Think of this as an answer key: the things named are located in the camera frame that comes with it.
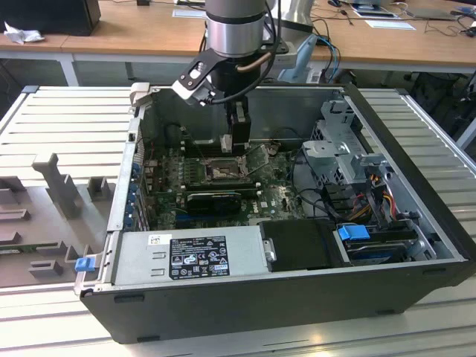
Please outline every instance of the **black computer case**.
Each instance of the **black computer case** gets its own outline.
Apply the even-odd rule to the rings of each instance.
[[[4,0],[0,23],[42,34],[89,36],[101,16],[98,0]]]

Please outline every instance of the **power supply label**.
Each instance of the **power supply label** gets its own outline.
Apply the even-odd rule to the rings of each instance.
[[[230,275],[225,236],[171,239],[169,257],[173,280]]]

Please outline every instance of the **blue cable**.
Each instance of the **blue cable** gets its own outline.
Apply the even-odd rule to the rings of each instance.
[[[329,78],[329,82],[330,82],[332,78],[335,76],[335,73],[337,72],[337,63],[338,63],[337,53],[335,52],[335,47],[329,41],[327,41],[325,38],[320,36],[319,36],[319,39],[322,42],[324,42],[327,45],[327,47],[329,47],[329,49],[332,51],[332,56],[334,57],[334,70],[332,71],[332,75]]]

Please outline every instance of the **wooden desk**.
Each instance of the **wooden desk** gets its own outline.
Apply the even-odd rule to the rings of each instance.
[[[62,50],[73,53],[194,57],[204,19],[172,17],[173,4],[138,7],[135,2],[100,1],[101,20],[89,37],[69,36]]]
[[[0,58],[57,60],[70,86],[79,85],[76,61],[188,63],[198,53],[204,30],[203,19],[173,18],[174,6],[151,4],[137,7],[134,2],[117,4],[100,1],[100,24],[89,37],[46,35],[46,41],[17,45],[0,39]],[[424,33],[425,21],[408,21],[416,30],[371,28],[354,19],[354,26],[335,13],[325,0],[318,0],[314,16],[327,19],[332,42],[341,50],[341,68],[385,71],[435,71],[470,73],[476,69],[476,39],[464,35],[443,36]],[[407,0],[409,5],[454,9],[458,3],[443,0]],[[350,17],[356,15],[344,5]],[[464,19],[469,25],[471,20]],[[315,23],[325,33],[322,22]],[[447,30],[453,22],[431,21]],[[327,48],[316,48],[312,65],[324,67]]]
[[[407,0],[410,6],[434,7],[442,10],[455,10],[458,3],[443,0]],[[388,6],[388,10],[396,12],[395,6]],[[365,21],[357,18],[346,4],[345,9],[352,18],[353,26],[350,25],[346,16],[338,14],[335,19],[326,19],[332,42],[341,50],[342,65],[365,63],[367,67],[372,65],[430,65],[441,68],[448,67],[476,67],[476,39],[463,34],[455,37],[444,36],[439,32],[425,33],[426,21],[406,21],[416,30],[392,30],[372,28]],[[326,1],[320,1],[320,5],[312,11],[314,16],[333,17],[336,15],[335,7],[331,7]],[[471,19],[462,19],[462,23],[470,26]],[[326,33],[324,23],[315,23],[317,29]],[[459,27],[455,22],[430,21],[430,25],[440,30],[451,33],[447,26]],[[313,60],[328,60],[329,51],[314,51]]]

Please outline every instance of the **green motherboard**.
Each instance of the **green motherboard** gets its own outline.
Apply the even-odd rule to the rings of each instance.
[[[162,150],[146,161],[149,224],[152,229],[215,228],[256,225],[263,220],[304,218],[289,181],[293,152],[255,144],[242,156],[207,156],[198,147]],[[237,197],[220,212],[193,214],[191,200],[207,195]]]

